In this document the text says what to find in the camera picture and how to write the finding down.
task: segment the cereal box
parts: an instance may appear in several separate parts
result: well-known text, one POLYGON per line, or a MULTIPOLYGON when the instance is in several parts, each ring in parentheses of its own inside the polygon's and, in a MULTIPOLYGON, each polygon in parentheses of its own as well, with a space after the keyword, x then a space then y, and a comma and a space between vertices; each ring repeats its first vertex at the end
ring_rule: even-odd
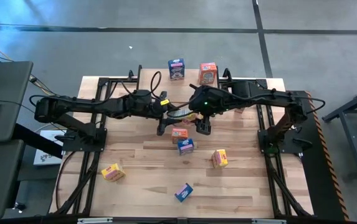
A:
POLYGON ((177 148, 178 148, 179 155, 182 156, 184 154, 193 152, 193 150, 195 149, 195 145, 193 144, 192 139, 187 139, 187 140, 179 141, 177 143, 177 148))
POLYGON ((170 80, 183 80, 185 74, 184 59, 168 61, 168 70, 170 71, 170 80))
POLYGON ((189 184, 185 184, 183 188, 177 191, 174 196, 179 200, 179 202, 183 202, 193 191, 193 188, 189 186, 189 184))
POLYGON ((216 150, 211 156, 214 168, 225 167, 228 165, 227 154, 225 149, 216 150))
POLYGON ((103 175, 103 178, 105 180, 109 180, 109 181, 116 181, 116 180, 124 177, 124 175, 125 175, 125 173, 123 172, 123 169, 117 163, 102 170, 101 173, 103 175))
POLYGON ((209 85, 214 83, 217 76, 217 66, 213 63, 202 63, 199 69, 199 84, 209 85))
POLYGON ((183 128, 173 128, 171 132, 171 141, 173 144, 177 144, 177 142, 185 140, 188 138, 188 130, 183 128))

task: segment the small box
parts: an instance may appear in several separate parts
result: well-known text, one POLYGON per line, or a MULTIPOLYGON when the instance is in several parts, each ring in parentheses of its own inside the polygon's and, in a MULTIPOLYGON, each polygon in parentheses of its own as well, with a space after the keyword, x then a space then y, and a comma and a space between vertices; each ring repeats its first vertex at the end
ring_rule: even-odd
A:
POLYGON ((168 70, 170 71, 170 80, 183 80, 185 76, 184 59, 168 61, 168 70))
POLYGON ((193 144, 192 139, 187 139, 187 140, 179 141, 177 143, 177 148, 178 148, 179 155, 182 156, 184 154, 193 152, 193 150, 195 149, 195 145, 193 144))
POLYGON ((217 66, 213 63, 202 63, 199 69, 199 84, 209 85, 214 83, 217 76, 217 66))
POLYGON ((225 149, 216 150, 211 156, 214 168, 221 168, 228 165, 227 154, 225 149))
POLYGON ((117 163, 102 170, 101 173, 103 175, 103 178, 109 181, 116 181, 126 175, 123 172, 121 166, 119 166, 117 163))
POLYGON ((193 188, 191 186, 189 186, 189 184, 185 184, 184 187, 177 191, 174 195, 176 196, 176 198, 179 200, 179 202, 183 202, 183 200, 185 200, 189 194, 191 194, 193 191, 193 188))
POLYGON ((177 144, 179 141, 183 141, 188 138, 188 130, 183 128, 173 128, 171 132, 171 141, 173 144, 177 144))

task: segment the orange box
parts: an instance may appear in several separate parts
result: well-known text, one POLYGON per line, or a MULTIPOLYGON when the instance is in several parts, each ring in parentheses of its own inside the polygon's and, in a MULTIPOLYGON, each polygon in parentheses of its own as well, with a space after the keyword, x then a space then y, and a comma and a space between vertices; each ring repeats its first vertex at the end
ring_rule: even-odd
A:
POLYGON ((202 63, 199 69, 199 84, 209 85, 214 83, 217 76, 216 63, 202 63))
POLYGON ((188 130, 183 128, 173 128, 171 132, 171 141, 173 144, 177 144, 178 141, 187 140, 188 130))

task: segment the yellow box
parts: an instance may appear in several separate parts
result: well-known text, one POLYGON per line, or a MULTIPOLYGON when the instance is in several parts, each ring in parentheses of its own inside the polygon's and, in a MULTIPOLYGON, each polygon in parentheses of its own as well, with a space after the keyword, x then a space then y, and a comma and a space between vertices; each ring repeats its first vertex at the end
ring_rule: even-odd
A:
POLYGON ((211 156, 214 168, 225 167, 228 165, 227 154, 225 149, 216 150, 211 156))
POLYGON ((102 170, 101 173, 103 175, 103 178, 109 181, 116 181, 126 175, 123 172, 121 166, 119 166, 117 163, 102 170))

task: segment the yellow tag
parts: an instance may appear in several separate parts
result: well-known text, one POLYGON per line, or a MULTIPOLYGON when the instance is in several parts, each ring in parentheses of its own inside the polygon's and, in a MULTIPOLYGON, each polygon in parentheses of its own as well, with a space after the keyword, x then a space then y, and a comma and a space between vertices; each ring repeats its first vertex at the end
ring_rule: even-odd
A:
POLYGON ((170 103, 169 100, 160 101, 160 105, 161 105, 161 106, 166 105, 166 104, 168 104, 168 103, 170 103))

